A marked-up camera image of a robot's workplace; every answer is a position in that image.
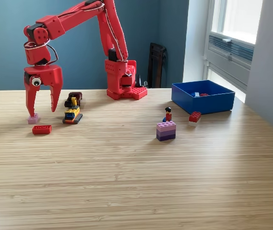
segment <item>cable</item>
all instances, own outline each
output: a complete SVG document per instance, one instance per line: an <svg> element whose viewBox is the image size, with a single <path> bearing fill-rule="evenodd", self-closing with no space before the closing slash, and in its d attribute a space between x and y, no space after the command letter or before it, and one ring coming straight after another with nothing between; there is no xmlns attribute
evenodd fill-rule
<svg viewBox="0 0 273 230"><path fill-rule="evenodd" d="M36 45L35 42L26 42L23 46L25 49L38 49L40 47L46 46L50 42L50 39L48 39L44 44Z"/></svg>
<svg viewBox="0 0 273 230"><path fill-rule="evenodd" d="M84 10L80 9L80 10L77 10L77 11L64 13L64 14L59 15L58 18L63 17L63 16L67 16L67 15L70 15L70 14L73 14L73 13L76 13L78 11L84 11L84 12L95 11L95 10L99 10L100 8L103 8L103 7L104 7L104 3L102 3L100 6L97 6L97 7L94 7L94 8L89 8L89 9L84 9Z"/></svg>
<svg viewBox="0 0 273 230"><path fill-rule="evenodd" d="M119 53L120 53L120 56L121 56L121 60L120 60L120 61L124 61L123 55L122 55L122 53L121 53L121 49L120 49L120 46L119 46L119 41L117 40L117 38L116 38L116 36L115 36L115 33L114 33L114 30L113 30L113 28L112 28L112 26L111 26L111 23L109 22L109 18L108 18L108 15L107 15L107 10L105 9L105 11L106 11L106 17L107 17L107 24L108 24L108 27L109 27L109 29L110 29L112 35L113 35L113 38L114 38L114 40L115 40L115 42L116 42L116 45L117 45L117 47L118 47L118 50L119 50Z"/></svg>
<svg viewBox="0 0 273 230"><path fill-rule="evenodd" d="M50 65L50 64L56 62L56 61L59 59L59 56L58 56L58 54L57 54L55 48L53 48L53 47L50 46L50 45L47 45L47 46L50 47L50 48L53 50L53 52L54 52L54 54L55 54L55 57L56 57L56 60L50 61L50 62L48 62L48 63L46 64L46 65Z"/></svg>

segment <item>blue box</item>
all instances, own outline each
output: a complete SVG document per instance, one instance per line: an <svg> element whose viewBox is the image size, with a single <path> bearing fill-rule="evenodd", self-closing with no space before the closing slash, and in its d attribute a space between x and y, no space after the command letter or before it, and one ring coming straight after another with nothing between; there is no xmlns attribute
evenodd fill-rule
<svg viewBox="0 0 273 230"><path fill-rule="evenodd" d="M208 96L191 96L195 92ZM210 114L231 110L234 97L235 92L210 80L174 83L171 87L171 100L189 114L194 111Z"/></svg>

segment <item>blue wall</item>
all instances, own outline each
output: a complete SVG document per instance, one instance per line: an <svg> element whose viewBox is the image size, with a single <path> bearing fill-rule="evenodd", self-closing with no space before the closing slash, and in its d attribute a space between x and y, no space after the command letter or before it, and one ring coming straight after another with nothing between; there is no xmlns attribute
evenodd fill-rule
<svg viewBox="0 0 273 230"><path fill-rule="evenodd" d="M147 77L150 42L157 42L159 0L115 0L128 46L129 59ZM59 14L81 0L0 0L0 90L23 90L28 66L23 28L45 15ZM106 89L106 59L96 17L51 41L63 69L64 89Z"/></svg>
<svg viewBox="0 0 273 230"><path fill-rule="evenodd" d="M159 44L167 49L162 87L182 82L189 0L160 0Z"/></svg>

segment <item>window blind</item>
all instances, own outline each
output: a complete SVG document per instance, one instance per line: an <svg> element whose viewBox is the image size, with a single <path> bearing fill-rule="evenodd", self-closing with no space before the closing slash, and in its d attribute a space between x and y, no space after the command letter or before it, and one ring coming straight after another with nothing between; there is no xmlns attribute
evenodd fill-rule
<svg viewBox="0 0 273 230"><path fill-rule="evenodd" d="M222 38L210 35L209 44L216 46L230 54L237 55L240 58L252 61L254 47L248 46L239 42L230 40L229 42L223 41Z"/></svg>

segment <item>window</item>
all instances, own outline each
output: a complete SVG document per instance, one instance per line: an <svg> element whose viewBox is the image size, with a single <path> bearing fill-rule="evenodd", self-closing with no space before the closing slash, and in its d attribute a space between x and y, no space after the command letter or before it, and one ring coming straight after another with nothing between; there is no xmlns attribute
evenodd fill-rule
<svg viewBox="0 0 273 230"><path fill-rule="evenodd" d="M261 9L262 0L210 0L204 79L246 92Z"/></svg>
<svg viewBox="0 0 273 230"><path fill-rule="evenodd" d="M256 43L263 0L215 0L212 32Z"/></svg>

